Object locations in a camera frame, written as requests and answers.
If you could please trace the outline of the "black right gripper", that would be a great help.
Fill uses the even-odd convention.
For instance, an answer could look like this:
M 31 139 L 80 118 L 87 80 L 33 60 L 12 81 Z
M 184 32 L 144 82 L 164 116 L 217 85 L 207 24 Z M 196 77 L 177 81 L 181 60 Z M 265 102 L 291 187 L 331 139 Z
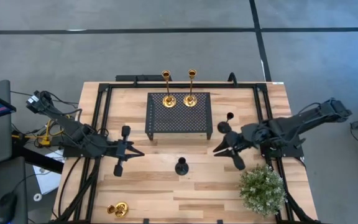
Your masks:
M 260 141 L 257 137 L 259 129 L 259 124 L 247 124 L 241 127 L 240 133 L 231 131 L 228 137 L 229 143 L 226 137 L 223 137 L 222 142 L 213 150 L 214 153 L 217 152 L 214 156 L 230 157 L 238 170 L 244 170 L 246 165 L 239 153 L 251 147 L 259 148 Z

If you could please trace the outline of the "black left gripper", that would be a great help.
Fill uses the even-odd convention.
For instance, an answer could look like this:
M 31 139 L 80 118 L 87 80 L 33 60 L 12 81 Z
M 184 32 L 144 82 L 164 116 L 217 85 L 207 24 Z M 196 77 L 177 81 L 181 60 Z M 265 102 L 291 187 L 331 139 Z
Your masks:
M 113 174 L 116 177 L 122 176 L 122 172 L 123 172 L 122 163 L 125 160 L 128 161 L 129 159 L 133 159 L 135 157 L 145 156 L 145 154 L 142 151 L 136 149 L 133 146 L 134 143 L 132 141 L 127 141 L 127 138 L 130 135 L 130 131 L 131 131 L 131 128 L 129 126 L 123 126 L 122 130 L 121 130 L 122 139 L 119 139 L 118 141 L 113 141 L 113 142 L 109 143 L 109 146 L 112 146 L 116 150 L 115 155 L 118 158 L 118 162 L 114 166 L 114 172 L 113 172 Z M 134 152 L 134 153 L 125 155 L 126 149 L 131 152 Z

